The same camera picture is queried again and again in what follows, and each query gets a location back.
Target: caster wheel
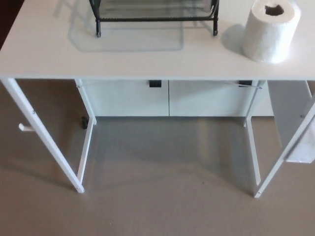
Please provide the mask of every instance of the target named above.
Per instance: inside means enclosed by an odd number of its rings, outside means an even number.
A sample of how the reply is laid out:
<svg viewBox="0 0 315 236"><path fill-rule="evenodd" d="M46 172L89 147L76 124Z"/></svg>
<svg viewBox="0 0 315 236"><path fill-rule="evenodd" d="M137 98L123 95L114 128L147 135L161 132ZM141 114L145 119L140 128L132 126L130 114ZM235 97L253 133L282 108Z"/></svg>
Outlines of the caster wheel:
<svg viewBox="0 0 315 236"><path fill-rule="evenodd" d="M87 119L86 117L82 117L81 121L82 121L82 128L83 129L87 129L88 128L89 119Z"/></svg>

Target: floor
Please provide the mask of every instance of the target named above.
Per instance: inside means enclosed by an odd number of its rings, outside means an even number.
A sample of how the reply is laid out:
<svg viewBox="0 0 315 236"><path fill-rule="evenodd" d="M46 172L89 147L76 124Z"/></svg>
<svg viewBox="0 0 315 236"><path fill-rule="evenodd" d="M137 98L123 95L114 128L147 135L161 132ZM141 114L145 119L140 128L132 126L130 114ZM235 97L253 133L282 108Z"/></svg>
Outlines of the floor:
<svg viewBox="0 0 315 236"><path fill-rule="evenodd" d="M0 17L22 1L11 2L0 0ZM74 83L19 84L77 170L86 111ZM239 119L99 118L77 194L39 138L19 131L27 122L2 86L0 101L0 235L315 235L315 164L285 163L254 199ZM253 127L266 176L280 152L275 124Z"/></svg>

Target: toilet paper roll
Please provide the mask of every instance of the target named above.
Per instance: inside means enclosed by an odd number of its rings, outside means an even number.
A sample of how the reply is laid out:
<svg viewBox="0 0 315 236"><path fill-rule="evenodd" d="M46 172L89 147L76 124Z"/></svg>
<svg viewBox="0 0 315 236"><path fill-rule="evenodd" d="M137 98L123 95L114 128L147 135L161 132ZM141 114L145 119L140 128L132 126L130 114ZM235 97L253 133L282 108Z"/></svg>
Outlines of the toilet paper roll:
<svg viewBox="0 0 315 236"><path fill-rule="evenodd" d="M300 17L301 11L294 2L256 0L244 33L245 56L269 63L286 59Z"/></svg>

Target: white metal leg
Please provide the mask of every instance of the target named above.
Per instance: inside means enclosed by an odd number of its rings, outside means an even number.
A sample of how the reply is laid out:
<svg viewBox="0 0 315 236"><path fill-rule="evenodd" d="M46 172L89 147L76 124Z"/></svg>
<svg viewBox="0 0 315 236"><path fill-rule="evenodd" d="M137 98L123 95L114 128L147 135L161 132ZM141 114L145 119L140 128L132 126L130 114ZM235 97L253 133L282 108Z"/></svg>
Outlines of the white metal leg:
<svg viewBox="0 0 315 236"><path fill-rule="evenodd" d="M71 167L69 166L67 160L61 153L60 149L54 142L53 138L50 136L49 132L47 131L46 127L36 114L35 110L31 106L28 99L25 97L24 93L22 92L21 88L17 84L16 80L13 78L10 79L1 79L6 90L10 93L13 100L16 102L22 113L25 115L27 120L29 121L30 125L33 127L35 132L38 134L42 142L48 148L54 159L57 161L59 166L62 168L63 172L69 178L73 186L79 193L84 192L84 188L77 178Z"/></svg>
<svg viewBox="0 0 315 236"><path fill-rule="evenodd" d="M92 130L93 130L93 126L96 124L96 118L95 118L95 114L94 114L94 111L92 109L90 100L88 98L88 95L85 91L85 88L83 87L82 80L81 79L75 79L75 83L76 83L77 88L79 90L79 93L81 95L82 101L85 105L85 108L89 114L89 123L88 123L87 133L86 133L85 139L84 139L81 161L80 161L79 170L78 170L78 178L79 178L80 182L82 183L84 171L85 171L85 166L86 166L86 162L87 162L88 154L89 154L90 142L91 142L91 137L92 137Z"/></svg>
<svg viewBox="0 0 315 236"><path fill-rule="evenodd" d="M296 132L292 136L291 140L287 144L287 146L284 148L282 154L280 155L279 159L275 162L275 165L271 169L270 173L268 174L267 178L262 182L262 184L259 186L257 192L255 193L255 198L259 198L262 192L265 190L267 185L270 183L273 176L276 174L277 170L280 168L281 164L286 159L287 155L291 151L291 149L294 147L295 143L298 141L298 139L301 137L305 129L308 127L310 122L312 121L313 117L315 116L315 96L312 97L311 101L306 107L306 111L304 112L305 117L301 124L298 126Z"/></svg>
<svg viewBox="0 0 315 236"><path fill-rule="evenodd" d="M91 142L92 130L93 130L94 123L95 123L94 119L90 118L89 119L88 128L87 128L87 133L85 135L85 140L84 140L83 150L82 150L82 155L81 155L81 161L80 161L79 171L78 171L78 178L79 178L81 183L83 181L85 165L86 165L86 162L87 162L87 159L88 159L88 153L89 153L89 148L90 148L90 142Z"/></svg>
<svg viewBox="0 0 315 236"><path fill-rule="evenodd" d="M82 98L82 101L84 103L84 106L85 108L87 109L87 112L89 114L89 117L90 118L93 118L94 120L94 124L96 124L96 118L95 118L95 115L94 115L94 112L93 112L93 109L92 109L92 106L91 106L91 103L90 103L90 100L87 96L87 93L85 91L85 88L83 87L83 83L82 83L82 80L81 79L75 79L75 83L77 84L77 88L79 90L79 93L81 95L81 98Z"/></svg>
<svg viewBox="0 0 315 236"><path fill-rule="evenodd" d="M255 147L254 134L252 131L252 115L254 113L254 110L257 104L259 103L259 101L261 101L262 96L264 95L265 81L257 81L257 82L254 82L253 85L257 87L255 88L250 106L248 108L248 111L245 117L244 127L246 127L247 134L248 134L248 141L250 145L250 155L252 157L252 164L253 164L253 171L255 175L256 185L259 185L259 183L261 182L261 177L260 177L258 158L257 158L257 153L256 153L256 147Z"/></svg>
<svg viewBox="0 0 315 236"><path fill-rule="evenodd" d="M261 182L261 177L260 177L260 171L259 171L259 164L258 164L254 134L252 131L251 119L246 120L246 130L247 130L247 134L248 134L248 140L249 140L249 145L250 145L250 154L252 156L252 164L253 164L253 170L254 170L256 185L259 185Z"/></svg>

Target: paper roll core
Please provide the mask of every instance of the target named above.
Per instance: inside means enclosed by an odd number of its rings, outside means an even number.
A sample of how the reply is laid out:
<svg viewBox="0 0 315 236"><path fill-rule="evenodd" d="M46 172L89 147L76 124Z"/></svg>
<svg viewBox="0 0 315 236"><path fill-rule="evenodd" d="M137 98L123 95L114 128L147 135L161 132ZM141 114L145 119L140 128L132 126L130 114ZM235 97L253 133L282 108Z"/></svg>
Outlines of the paper roll core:
<svg viewBox="0 0 315 236"><path fill-rule="evenodd" d="M269 16L279 16L279 15L284 14L284 9L280 5L277 5L274 7L266 5L265 11L266 11L266 15L269 15Z"/></svg>

